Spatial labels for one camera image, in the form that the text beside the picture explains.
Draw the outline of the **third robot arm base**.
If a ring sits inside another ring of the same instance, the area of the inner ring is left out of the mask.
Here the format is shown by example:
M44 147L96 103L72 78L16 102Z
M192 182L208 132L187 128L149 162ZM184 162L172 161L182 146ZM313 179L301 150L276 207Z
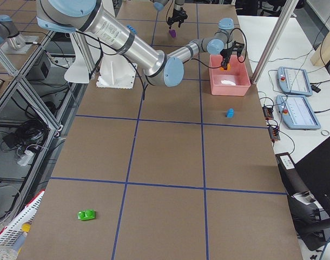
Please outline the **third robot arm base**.
M5 54L25 55L38 36L23 35L8 15L0 15L0 48Z

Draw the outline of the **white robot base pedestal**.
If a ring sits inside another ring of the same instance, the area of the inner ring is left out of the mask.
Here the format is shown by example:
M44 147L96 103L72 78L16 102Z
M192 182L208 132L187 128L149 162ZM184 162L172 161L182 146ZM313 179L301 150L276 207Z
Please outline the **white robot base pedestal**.
M99 39L88 33L70 34L75 60L64 74L72 83L89 83L98 76L98 88L132 89L136 77L136 63L129 63Z

